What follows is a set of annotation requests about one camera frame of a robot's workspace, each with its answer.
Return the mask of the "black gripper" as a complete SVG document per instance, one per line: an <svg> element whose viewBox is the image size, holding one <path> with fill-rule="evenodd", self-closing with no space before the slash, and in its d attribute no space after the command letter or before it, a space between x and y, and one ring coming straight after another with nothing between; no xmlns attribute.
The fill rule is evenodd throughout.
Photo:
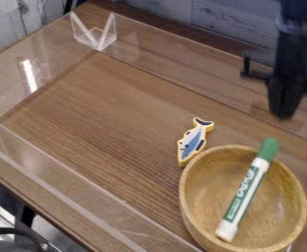
<svg viewBox="0 0 307 252"><path fill-rule="evenodd" d="M278 28L272 74L252 71L251 57L246 55L240 75L267 82L270 112L276 117L291 118L307 94L307 23L280 21Z"/></svg>

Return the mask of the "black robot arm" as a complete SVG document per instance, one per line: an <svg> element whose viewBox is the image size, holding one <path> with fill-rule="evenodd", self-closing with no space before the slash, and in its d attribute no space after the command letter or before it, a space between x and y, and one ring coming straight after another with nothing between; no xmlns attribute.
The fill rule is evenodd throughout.
<svg viewBox="0 0 307 252"><path fill-rule="evenodd" d="M279 0L279 6L272 71L252 71L252 59L246 55L240 76L266 82L268 110L279 119L288 119L307 94L307 0Z"/></svg>

